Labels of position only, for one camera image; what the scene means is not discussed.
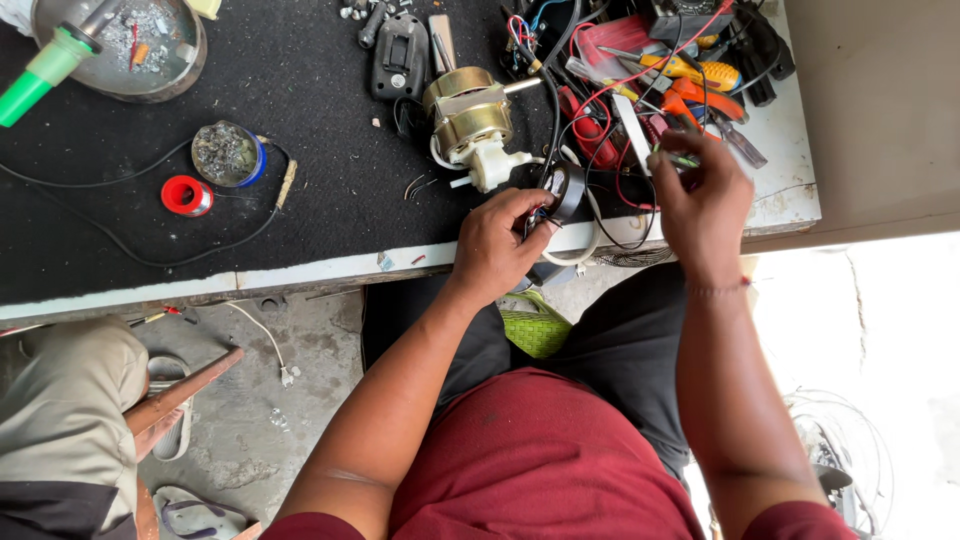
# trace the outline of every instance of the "red t-shirt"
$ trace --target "red t-shirt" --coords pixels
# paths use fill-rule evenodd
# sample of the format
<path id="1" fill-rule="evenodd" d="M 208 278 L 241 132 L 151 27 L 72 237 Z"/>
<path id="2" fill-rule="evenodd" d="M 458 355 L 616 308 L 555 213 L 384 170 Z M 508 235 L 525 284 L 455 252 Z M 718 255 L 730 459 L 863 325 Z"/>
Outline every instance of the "red t-shirt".
<path id="1" fill-rule="evenodd" d="M 390 535 L 421 538 L 704 537 L 683 487 L 612 405 L 533 369 L 494 377 L 431 426 L 394 496 Z M 361 538 L 327 514 L 274 523 L 261 540 Z M 774 506 L 745 539 L 854 538 L 815 503 Z"/>

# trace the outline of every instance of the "flip-flop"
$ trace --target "flip-flop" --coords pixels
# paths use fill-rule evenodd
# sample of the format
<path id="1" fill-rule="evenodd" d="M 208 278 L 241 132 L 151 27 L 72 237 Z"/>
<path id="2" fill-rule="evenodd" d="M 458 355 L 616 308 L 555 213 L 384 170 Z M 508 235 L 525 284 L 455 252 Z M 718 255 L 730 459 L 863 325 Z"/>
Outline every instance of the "flip-flop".
<path id="1" fill-rule="evenodd" d="M 176 356 L 154 356 L 147 361 L 150 387 L 147 396 L 153 397 L 166 390 L 178 380 L 190 375 L 186 362 Z M 173 461 L 186 453 L 190 444 L 190 427 L 193 425 L 193 397 L 179 407 L 183 416 L 154 446 L 154 457 L 160 461 Z"/>
<path id="2" fill-rule="evenodd" d="M 179 485 L 165 485 L 154 494 L 154 508 L 163 527 L 183 540 L 229 540 L 247 528 L 243 512 L 205 499 Z"/>

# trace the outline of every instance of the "white plastic gear housing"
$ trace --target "white plastic gear housing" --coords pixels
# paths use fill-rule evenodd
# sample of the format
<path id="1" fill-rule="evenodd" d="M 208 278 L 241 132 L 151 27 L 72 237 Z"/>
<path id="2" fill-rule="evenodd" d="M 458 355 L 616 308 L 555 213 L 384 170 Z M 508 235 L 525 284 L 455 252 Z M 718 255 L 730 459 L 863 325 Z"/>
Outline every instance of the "white plastic gear housing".
<path id="1" fill-rule="evenodd" d="M 470 167 L 470 183 L 481 193 L 489 193 L 507 182 L 514 167 L 532 160 L 533 156 L 526 152 L 504 152 L 503 135 L 500 133 L 471 142 L 463 151 L 450 156 L 450 162 Z"/>

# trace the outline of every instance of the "workbench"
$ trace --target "workbench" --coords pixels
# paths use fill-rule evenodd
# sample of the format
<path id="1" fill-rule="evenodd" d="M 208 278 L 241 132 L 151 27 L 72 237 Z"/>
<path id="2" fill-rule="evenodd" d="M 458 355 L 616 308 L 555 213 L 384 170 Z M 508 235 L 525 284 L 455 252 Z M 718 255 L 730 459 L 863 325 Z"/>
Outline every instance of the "workbench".
<path id="1" fill-rule="evenodd" d="M 499 4 L 416 0 L 411 11 L 423 19 L 449 14 L 459 65 L 485 67 L 509 82 L 495 60 L 507 36 Z M 782 4 L 767 4 L 764 14 L 789 43 Z M 339 7 L 339 0 L 229 0 L 219 20 L 204 21 L 206 66 L 181 97 L 133 105 L 67 80 L 13 128 L 0 130 L 0 162 L 60 183 L 129 174 L 221 119 L 274 138 L 300 163 L 286 206 L 263 234 L 170 269 L 127 258 L 103 233 L 0 172 L 0 321 L 51 322 L 266 292 L 335 290 L 448 269 L 461 221 L 487 196 L 470 186 L 450 189 L 446 171 L 396 136 L 391 105 L 366 91 L 371 52 L 356 41 L 363 23 L 341 19 Z M 36 46 L 0 23 L 0 49 L 0 85 L 6 86 Z M 748 235 L 802 230 L 821 217 L 797 77 L 774 88 L 779 99 L 764 109 L 748 105 L 752 120 L 737 126 L 770 161 L 760 170 L 745 168 L 756 182 Z M 516 136 L 507 150 L 539 155 L 552 122 L 545 91 L 512 99 Z M 159 201 L 166 179 L 197 176 L 187 151 L 143 178 L 51 192 L 112 228 L 144 258 L 187 258 L 246 236 L 266 219 L 284 166 L 279 153 L 270 156 L 263 179 L 220 188 L 232 197 L 217 198 L 199 218 L 176 216 Z M 533 186 L 521 169 L 509 185 Z M 404 201 L 404 189 L 419 175 L 441 180 Z M 609 193 L 597 191 L 597 198 L 614 237 L 621 243 L 641 237 L 643 217 Z M 591 228 L 589 222 L 565 226 L 551 250 L 585 247 Z M 611 252 L 606 239 L 601 246 L 599 253 Z M 644 248 L 663 246 L 657 216 Z M 389 271 L 386 258 L 394 264 Z"/>

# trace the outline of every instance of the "wall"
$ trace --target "wall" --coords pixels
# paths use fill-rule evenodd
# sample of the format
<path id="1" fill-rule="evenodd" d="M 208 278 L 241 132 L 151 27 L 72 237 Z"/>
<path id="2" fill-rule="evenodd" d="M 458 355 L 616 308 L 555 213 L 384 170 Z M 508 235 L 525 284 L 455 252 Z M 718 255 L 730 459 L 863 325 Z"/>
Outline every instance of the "wall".
<path id="1" fill-rule="evenodd" d="M 824 218 L 745 251 L 960 230 L 960 2 L 785 7 Z"/>

